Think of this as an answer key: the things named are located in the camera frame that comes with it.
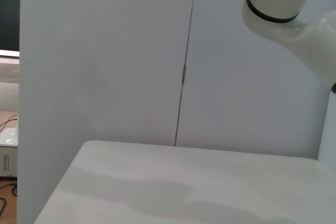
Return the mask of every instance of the robotic arm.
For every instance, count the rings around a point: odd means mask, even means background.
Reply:
[[[336,93],[336,11],[305,24],[296,19],[305,1],[246,0],[242,18],[254,33],[293,52]]]

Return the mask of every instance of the black ring band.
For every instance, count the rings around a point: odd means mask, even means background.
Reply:
[[[331,92],[333,92],[334,94],[336,94],[336,83],[334,84],[334,86],[331,87]]]
[[[257,15],[259,18],[262,18],[266,21],[273,22],[273,23],[288,23],[294,20],[299,14],[295,15],[294,17],[291,18],[273,18],[271,16],[268,16],[261,11],[259,11],[257,8],[254,7],[252,4],[251,0],[246,0],[247,6],[251,9],[251,11]]]

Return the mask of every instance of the white robotic arm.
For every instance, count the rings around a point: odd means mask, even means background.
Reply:
[[[293,52],[336,93],[336,11],[304,24],[296,17],[305,1],[246,0],[243,21],[256,34]]]

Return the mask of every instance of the floor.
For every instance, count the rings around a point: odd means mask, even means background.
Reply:
[[[16,181],[0,180],[0,187],[8,184],[16,183]],[[12,194],[12,186],[7,186],[0,189],[0,198],[5,198],[7,201],[5,210],[0,216],[0,224],[16,224],[16,197]]]

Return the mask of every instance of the white table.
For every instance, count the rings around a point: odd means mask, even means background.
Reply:
[[[90,141],[35,224],[335,224],[318,161]]]

